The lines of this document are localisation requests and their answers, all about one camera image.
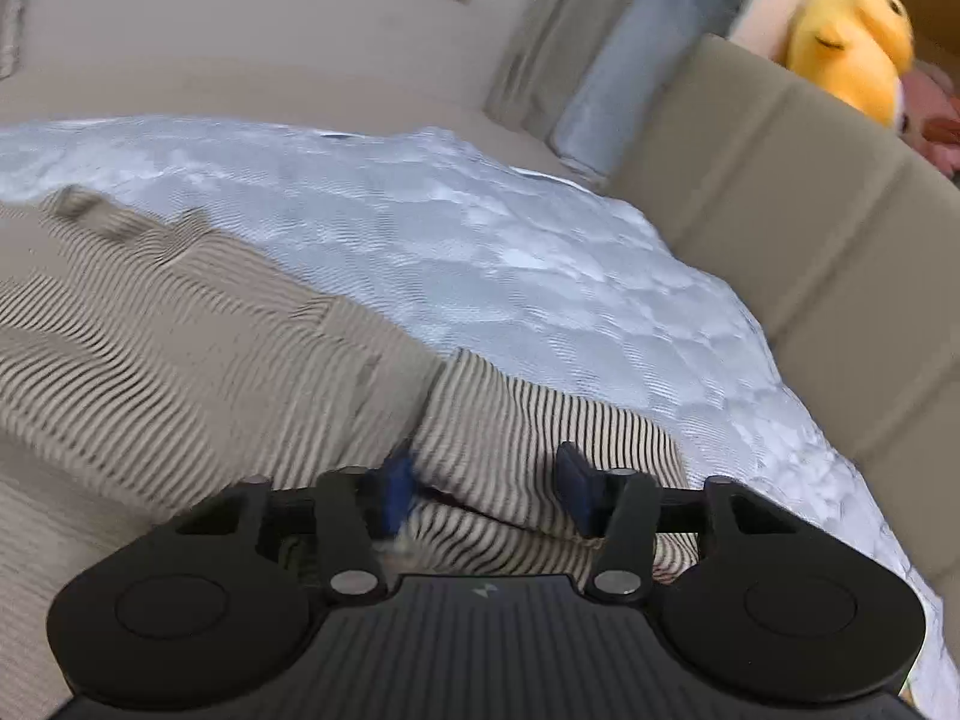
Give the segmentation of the beige black striped shirt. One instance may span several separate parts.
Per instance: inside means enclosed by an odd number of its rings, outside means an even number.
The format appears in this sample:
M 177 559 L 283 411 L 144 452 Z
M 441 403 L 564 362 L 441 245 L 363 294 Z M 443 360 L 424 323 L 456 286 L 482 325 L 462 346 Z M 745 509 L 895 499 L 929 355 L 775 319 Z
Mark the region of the beige black striped shirt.
M 201 211 L 80 187 L 2 211 L 2 561 L 64 582 L 236 479 L 283 489 L 409 444 L 420 491 L 379 549 L 396 571 L 584 577 L 596 551 L 553 456 L 686 481 L 633 411 L 441 356 L 290 277 Z

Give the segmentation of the white quilted mattress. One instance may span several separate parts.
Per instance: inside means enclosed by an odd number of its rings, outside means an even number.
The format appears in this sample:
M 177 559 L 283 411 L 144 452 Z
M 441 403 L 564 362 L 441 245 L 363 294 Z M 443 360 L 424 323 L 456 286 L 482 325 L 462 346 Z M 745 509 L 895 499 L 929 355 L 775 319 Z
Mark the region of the white quilted mattress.
M 754 316 L 628 203 L 441 130 L 374 138 L 172 117 L 3 130 L 5 199 L 68 184 L 165 218 L 200 208 L 431 348 L 640 411 L 679 441 L 693 479 L 735 476 L 914 577 Z

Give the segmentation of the beige padded headboard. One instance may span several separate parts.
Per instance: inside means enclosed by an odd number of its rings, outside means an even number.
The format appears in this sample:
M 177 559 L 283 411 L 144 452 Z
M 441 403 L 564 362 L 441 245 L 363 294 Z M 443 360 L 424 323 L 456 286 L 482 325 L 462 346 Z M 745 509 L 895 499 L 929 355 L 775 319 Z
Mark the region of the beige padded headboard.
M 610 188 L 736 290 L 921 574 L 957 589 L 957 188 L 720 37 L 675 71 Z

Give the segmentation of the grey rolled bedding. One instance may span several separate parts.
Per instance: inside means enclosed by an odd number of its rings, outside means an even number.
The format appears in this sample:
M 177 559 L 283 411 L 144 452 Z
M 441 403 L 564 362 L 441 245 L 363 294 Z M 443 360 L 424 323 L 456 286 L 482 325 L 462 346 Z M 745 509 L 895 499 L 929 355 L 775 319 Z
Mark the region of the grey rolled bedding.
M 706 34 L 727 31 L 737 0 L 633 0 L 579 83 L 548 143 L 591 184 L 617 172 L 654 99 Z

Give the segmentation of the pink plush toy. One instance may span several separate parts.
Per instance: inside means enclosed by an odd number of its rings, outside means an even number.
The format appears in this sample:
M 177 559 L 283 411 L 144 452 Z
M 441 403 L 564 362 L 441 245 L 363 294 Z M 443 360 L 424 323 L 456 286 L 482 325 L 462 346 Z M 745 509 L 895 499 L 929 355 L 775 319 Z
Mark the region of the pink plush toy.
M 901 138 L 949 181 L 958 181 L 958 93 L 944 70 L 918 60 L 901 78 L 905 119 Z

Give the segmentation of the right beige curtain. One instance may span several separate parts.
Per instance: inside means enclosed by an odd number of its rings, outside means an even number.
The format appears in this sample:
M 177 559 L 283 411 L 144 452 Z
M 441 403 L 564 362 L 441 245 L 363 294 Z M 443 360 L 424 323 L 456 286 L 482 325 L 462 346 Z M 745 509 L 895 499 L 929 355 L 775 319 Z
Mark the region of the right beige curtain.
M 545 140 L 630 0 L 529 0 L 485 112 Z

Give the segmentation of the yellow duck plush toy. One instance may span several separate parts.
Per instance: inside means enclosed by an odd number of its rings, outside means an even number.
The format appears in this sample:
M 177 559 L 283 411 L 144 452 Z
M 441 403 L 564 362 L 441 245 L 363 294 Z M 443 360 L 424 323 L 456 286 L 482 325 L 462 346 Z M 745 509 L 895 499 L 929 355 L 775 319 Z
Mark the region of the yellow duck plush toy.
M 900 0 L 802 0 L 784 54 L 788 70 L 892 130 L 901 125 L 901 76 L 913 60 Z

